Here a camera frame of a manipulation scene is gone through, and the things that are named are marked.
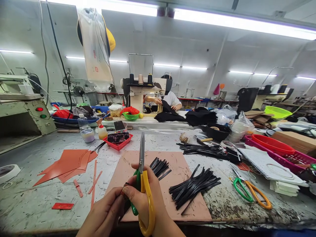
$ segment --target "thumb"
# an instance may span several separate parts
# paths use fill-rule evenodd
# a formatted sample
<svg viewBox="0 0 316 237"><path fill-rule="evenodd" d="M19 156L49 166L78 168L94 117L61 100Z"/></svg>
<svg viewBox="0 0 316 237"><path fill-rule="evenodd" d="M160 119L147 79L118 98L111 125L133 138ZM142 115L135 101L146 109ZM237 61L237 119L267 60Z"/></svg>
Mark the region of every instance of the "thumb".
<svg viewBox="0 0 316 237"><path fill-rule="evenodd" d="M122 191L128 196L131 203L134 204L144 224L148 226L149 210L146 194L139 192L132 186L125 186Z"/></svg>

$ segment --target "white wall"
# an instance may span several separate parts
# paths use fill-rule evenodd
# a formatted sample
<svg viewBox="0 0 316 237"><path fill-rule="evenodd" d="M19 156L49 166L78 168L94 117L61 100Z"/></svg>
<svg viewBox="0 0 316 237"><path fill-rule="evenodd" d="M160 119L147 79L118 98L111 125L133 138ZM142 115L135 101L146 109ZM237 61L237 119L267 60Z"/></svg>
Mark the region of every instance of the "white wall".
<svg viewBox="0 0 316 237"><path fill-rule="evenodd" d="M63 101L62 94L53 90L64 89L61 83L63 71L57 57L52 30L46 5L42 3L44 16L44 39L48 51L48 71L50 75L50 92L53 97ZM70 67L76 78L87 78L84 60L66 59L65 56L83 57L83 49L77 37L77 12L74 6L50 4L57 40L65 67ZM128 53L153 54L155 63L175 64L182 66L207 67L208 70L192 70L185 68L154 66L153 75L161 77L166 71L171 72L179 88L172 90L179 95L185 92L188 81L189 88L195 89L195 96L205 96L214 71L222 42L226 34L222 55L216 74L207 96L212 96L218 83L225 84L228 97L234 98L235 93L246 85L249 75L229 73L229 70L254 71L269 73L275 66L293 66L294 70L276 69L267 82L273 84L285 78L284 83L295 88L300 95L312 81L297 79L295 76L316 77L315 42L294 39L264 33L249 32L218 26L204 25L193 22L173 20L166 17L149 17L103 11L107 27L116 40L116 48L110 59L127 60ZM22 74L25 67L29 72L36 73L44 87L47 78L44 69L44 53L40 37L39 6L31 0L2 0L0 2L0 48L8 50L32 51L34 55L2 53L8 66L16 74ZM293 60L302 46L306 45L296 60ZM131 58L132 72L135 75L151 73L150 58ZM129 65L111 63L115 83L119 92L122 89L119 81L129 76ZM8 69L0 59L0 73ZM252 76L249 86L261 86L264 76ZM316 93L316 85L309 95Z"/></svg>

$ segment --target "fluorescent light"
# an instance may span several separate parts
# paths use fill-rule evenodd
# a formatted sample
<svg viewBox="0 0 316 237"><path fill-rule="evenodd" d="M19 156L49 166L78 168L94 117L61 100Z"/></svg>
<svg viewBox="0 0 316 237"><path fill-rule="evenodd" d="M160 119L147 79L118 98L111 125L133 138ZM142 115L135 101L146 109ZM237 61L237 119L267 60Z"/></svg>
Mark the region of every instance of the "fluorescent light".
<svg viewBox="0 0 316 237"><path fill-rule="evenodd" d="M83 57L72 57L72 56L66 56L66 58L69 58L69 59L85 59Z"/></svg>
<svg viewBox="0 0 316 237"><path fill-rule="evenodd" d="M146 16L157 16L157 5L143 4L129 1L106 1L106 0L48 0L52 3L67 4L74 6L85 6L93 8L101 8L103 10L132 13Z"/></svg>
<svg viewBox="0 0 316 237"><path fill-rule="evenodd" d="M250 75L253 74L253 72L241 72L241 71L229 71L229 72L240 73L240 74L250 74Z"/></svg>
<svg viewBox="0 0 316 237"><path fill-rule="evenodd" d="M214 13L175 9L174 19L257 31L305 40L316 39L316 31L313 30Z"/></svg>
<svg viewBox="0 0 316 237"><path fill-rule="evenodd" d="M311 77L296 77L296 78L299 78L299 79L306 79L306 80L313 80L313 81L316 80L316 78L311 78Z"/></svg>
<svg viewBox="0 0 316 237"><path fill-rule="evenodd" d="M26 51L15 51L15 50L5 50L5 49L0 49L0 52L3 53L24 53L24 54L34 54L32 52L26 52Z"/></svg>
<svg viewBox="0 0 316 237"><path fill-rule="evenodd" d="M272 74L263 74L263 73L255 73L255 75L258 75L258 76L272 76L272 77L276 77L277 75L272 75Z"/></svg>
<svg viewBox="0 0 316 237"><path fill-rule="evenodd" d="M168 67L180 67L179 65L172 65L172 64L154 64L155 66L168 66Z"/></svg>
<svg viewBox="0 0 316 237"><path fill-rule="evenodd" d="M114 63L128 63L127 61L123 61L123 60L112 60L112 59L110 59L110 62L114 62Z"/></svg>
<svg viewBox="0 0 316 237"><path fill-rule="evenodd" d="M198 70L207 70L206 67L189 67L189 66L182 66L182 68L188 68L188 69L198 69Z"/></svg>

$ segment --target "person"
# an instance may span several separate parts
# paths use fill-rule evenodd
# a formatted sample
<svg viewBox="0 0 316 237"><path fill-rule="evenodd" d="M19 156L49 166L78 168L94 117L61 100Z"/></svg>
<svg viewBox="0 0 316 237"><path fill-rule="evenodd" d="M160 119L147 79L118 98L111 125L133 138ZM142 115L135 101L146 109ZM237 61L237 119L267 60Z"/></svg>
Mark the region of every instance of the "person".
<svg viewBox="0 0 316 237"><path fill-rule="evenodd" d="M132 168L134 169L138 169L138 166L138 163L132 164ZM158 178L148 165L145 165L144 169L147 170L148 173L148 180L155 208L155 228L152 236L185 237L183 232L167 213ZM137 175L132 176L128 180L128 183L135 184L136 177ZM126 194L129 200L135 205L139 217L146 227L148 226L149 209L146 194L139 192L133 186L125 186L124 188L117 187L113 188L107 195L93 205L86 220L77 233L77 237L108 237L110 235L111 230L117 226L119 217L123 215L124 198L121 195L121 192Z"/></svg>
<svg viewBox="0 0 316 237"><path fill-rule="evenodd" d="M172 77L171 76L169 77L169 75L164 75L161 78L172 80ZM182 104L180 100L176 97L176 95L172 91L169 91L168 94L164 96L163 100L166 101L173 110L179 110L182 108ZM153 102L151 105L162 104L161 99L158 97L154 97L154 94L152 93L145 96L145 101Z"/></svg>

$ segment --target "hand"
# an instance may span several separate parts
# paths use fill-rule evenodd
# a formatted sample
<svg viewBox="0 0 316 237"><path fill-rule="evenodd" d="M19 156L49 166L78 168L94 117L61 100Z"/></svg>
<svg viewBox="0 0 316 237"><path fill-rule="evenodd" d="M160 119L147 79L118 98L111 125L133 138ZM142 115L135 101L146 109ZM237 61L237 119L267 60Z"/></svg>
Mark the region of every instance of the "hand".
<svg viewBox="0 0 316 237"><path fill-rule="evenodd" d="M161 99L158 98L158 97L155 97L155 98L154 98L154 102L155 102L155 104L162 104Z"/></svg>
<svg viewBox="0 0 316 237"><path fill-rule="evenodd" d="M132 164L132 168L138 169L139 164ZM152 192L153 202L154 202L154 208L155 208L155 229L154 233L157 231L161 231L164 229L165 223L172 220L170 219L164 199L162 197L161 188L159 184L158 178L155 176L154 172L151 170L151 168L148 165L145 165L145 170L147 170L148 174L148 180L150 189ZM149 208L148 208L148 201L147 201L147 195L145 193L139 192L137 189L135 189L133 186L135 186L136 183L136 175L131 177L128 181L128 183L131 186L125 186L123 188L123 192L128 196L129 200L134 204L136 207L138 214L145 224L146 227L148 227L149 224Z"/></svg>
<svg viewBox="0 0 316 237"><path fill-rule="evenodd" d="M119 217L123 216L124 198L120 195L121 191L122 187L113 188L93 205L77 237L110 235Z"/></svg>

